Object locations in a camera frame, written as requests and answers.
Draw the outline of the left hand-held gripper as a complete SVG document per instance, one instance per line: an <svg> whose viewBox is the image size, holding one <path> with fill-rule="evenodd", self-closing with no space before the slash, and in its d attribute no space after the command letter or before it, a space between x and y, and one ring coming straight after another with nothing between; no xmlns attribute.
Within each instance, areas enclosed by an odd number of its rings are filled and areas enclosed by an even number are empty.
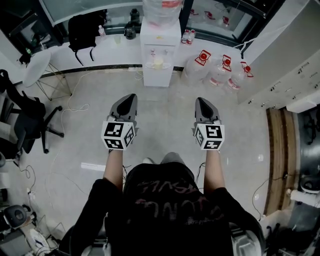
<svg viewBox="0 0 320 256"><path fill-rule="evenodd" d="M102 124L101 139L108 150L125 151L137 135L138 97L131 93L116 101Z"/></svg>

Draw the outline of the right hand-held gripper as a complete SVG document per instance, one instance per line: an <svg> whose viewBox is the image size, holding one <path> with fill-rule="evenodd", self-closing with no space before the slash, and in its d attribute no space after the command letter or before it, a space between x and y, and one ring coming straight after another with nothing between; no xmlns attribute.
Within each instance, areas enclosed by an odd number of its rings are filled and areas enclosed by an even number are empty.
<svg viewBox="0 0 320 256"><path fill-rule="evenodd" d="M225 141L225 126L218 109L207 99L195 101L193 136L203 151L219 151Z"/></svg>

